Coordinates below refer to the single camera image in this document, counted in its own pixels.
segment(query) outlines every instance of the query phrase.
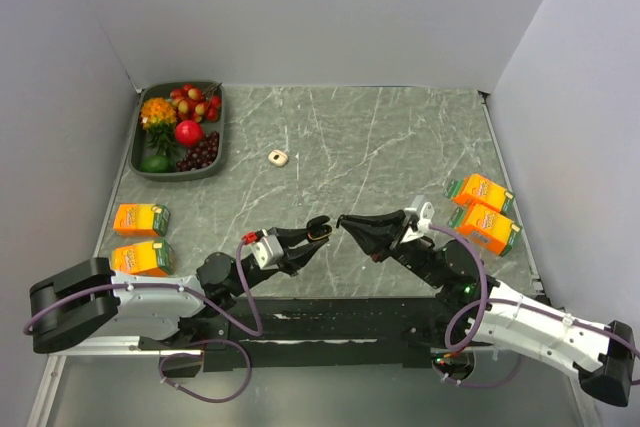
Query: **yellow carton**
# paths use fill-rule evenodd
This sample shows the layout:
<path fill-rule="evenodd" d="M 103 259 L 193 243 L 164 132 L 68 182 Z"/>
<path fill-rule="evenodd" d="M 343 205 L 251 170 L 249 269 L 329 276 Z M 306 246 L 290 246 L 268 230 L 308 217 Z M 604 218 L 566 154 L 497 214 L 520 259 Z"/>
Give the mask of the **yellow carton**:
<path fill-rule="evenodd" d="M 173 249 L 164 239 L 120 247 L 111 254 L 111 268 L 131 275 L 166 277 L 173 274 Z"/>
<path fill-rule="evenodd" d="M 121 204 L 113 230 L 123 236 L 163 237 L 167 233 L 170 215 L 164 205 Z"/>
<path fill-rule="evenodd" d="M 513 248 L 522 230 L 513 220 L 482 204 L 458 207 L 449 226 L 501 257 Z"/>
<path fill-rule="evenodd" d="M 458 205 L 470 206 L 480 203 L 501 214 L 508 212 L 515 199 L 513 192 L 480 174 L 472 174 L 464 180 L 452 180 L 447 186 L 445 196 Z"/>

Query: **juice box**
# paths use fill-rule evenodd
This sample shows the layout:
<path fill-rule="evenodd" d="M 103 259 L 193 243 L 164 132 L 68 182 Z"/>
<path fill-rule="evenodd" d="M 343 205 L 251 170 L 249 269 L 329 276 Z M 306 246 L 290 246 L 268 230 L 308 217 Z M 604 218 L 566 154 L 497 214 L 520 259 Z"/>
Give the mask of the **juice box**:
<path fill-rule="evenodd" d="M 463 180 L 452 180 L 447 186 L 445 196 L 458 205 L 480 203 L 501 214 L 507 213 L 515 199 L 513 192 L 480 174 L 469 175 Z"/>
<path fill-rule="evenodd" d="M 119 247 L 111 254 L 111 268 L 131 275 L 166 277 L 173 274 L 173 249 L 164 239 Z"/>
<path fill-rule="evenodd" d="M 163 237 L 167 233 L 170 216 L 164 205 L 120 204 L 113 230 L 120 235 Z"/>
<path fill-rule="evenodd" d="M 513 248 L 522 227 L 486 205 L 458 207 L 449 226 L 501 257 Z"/>

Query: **marble tabletop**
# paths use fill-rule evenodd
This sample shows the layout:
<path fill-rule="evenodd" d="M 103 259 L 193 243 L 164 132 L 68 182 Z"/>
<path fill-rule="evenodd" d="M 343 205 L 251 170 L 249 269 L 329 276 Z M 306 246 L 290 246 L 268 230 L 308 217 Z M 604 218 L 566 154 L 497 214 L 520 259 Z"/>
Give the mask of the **marble tabletop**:
<path fill-rule="evenodd" d="M 504 185 L 484 113 L 472 90 L 418 87 L 226 87 L 225 165 L 214 177 L 182 183 L 145 180 L 125 166 L 100 245 L 109 256 L 132 239 L 111 229 L 124 202 L 169 207 L 167 240 L 176 275 L 194 273 L 215 251 L 233 254 L 240 237 L 272 226 L 302 227 L 326 214 L 383 214 L 426 194 L 434 222 L 445 224 L 455 205 L 443 196 L 451 178 L 478 172 Z M 289 163 L 267 161 L 280 149 Z M 437 243 L 447 239 L 436 236 Z M 522 239 L 505 257 L 482 251 L 487 271 L 533 294 Z M 433 296 L 410 272 L 387 260 L 374 264 L 338 230 L 330 243 L 290 278 L 279 274 L 256 296 Z"/>

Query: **green avocado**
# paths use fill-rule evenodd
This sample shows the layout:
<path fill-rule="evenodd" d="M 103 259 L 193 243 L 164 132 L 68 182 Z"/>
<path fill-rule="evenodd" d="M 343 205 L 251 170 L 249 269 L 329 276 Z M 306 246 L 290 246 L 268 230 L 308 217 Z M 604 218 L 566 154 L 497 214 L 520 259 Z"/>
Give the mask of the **green avocado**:
<path fill-rule="evenodd" d="M 140 171 L 153 174 L 164 174 L 173 170 L 173 162 L 164 155 L 152 155 L 140 164 Z"/>

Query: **fruit tray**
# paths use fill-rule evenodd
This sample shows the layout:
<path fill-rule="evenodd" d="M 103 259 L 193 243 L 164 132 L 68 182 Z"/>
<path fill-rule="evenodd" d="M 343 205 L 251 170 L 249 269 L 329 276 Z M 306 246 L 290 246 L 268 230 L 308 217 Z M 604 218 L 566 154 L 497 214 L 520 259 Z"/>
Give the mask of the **fruit tray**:
<path fill-rule="evenodd" d="M 205 134 L 209 136 L 209 134 L 213 134 L 217 132 L 220 136 L 218 143 L 218 155 L 207 167 L 197 169 L 197 170 L 189 170 L 186 172 L 167 172 L 167 173 L 151 173 L 151 172 L 142 172 L 139 167 L 143 159 L 146 157 L 153 155 L 155 152 L 149 148 L 148 139 L 146 135 L 146 131 L 142 129 L 142 125 L 140 124 L 140 109 L 142 108 L 142 104 L 144 104 L 147 100 L 154 97 L 162 97 L 164 99 L 169 99 L 169 93 L 174 89 L 180 89 L 182 85 L 185 83 L 192 84 L 194 87 L 197 87 L 201 90 L 205 90 L 214 82 L 206 82 L 206 81 L 183 81 L 183 82 L 168 82 L 164 84 L 156 84 L 144 92 L 140 96 L 140 102 L 136 107 L 136 131 L 133 135 L 133 141 L 129 147 L 129 167 L 136 174 L 144 177 L 145 179 L 153 180 L 156 182 L 182 182 L 185 180 L 198 180 L 204 179 L 205 177 L 210 177 L 215 174 L 220 167 L 222 167 L 222 163 L 225 157 L 225 151 L 223 148 L 223 138 L 224 138 L 224 123 L 226 117 L 226 105 L 224 98 L 224 89 L 222 86 L 218 86 L 216 89 L 216 94 L 220 96 L 222 103 L 220 105 L 220 116 L 217 122 L 208 122 L 204 121 L 200 125 L 204 130 Z M 178 146 L 177 154 L 173 157 L 174 164 L 176 161 L 182 159 L 187 154 L 188 149 L 183 146 Z"/>

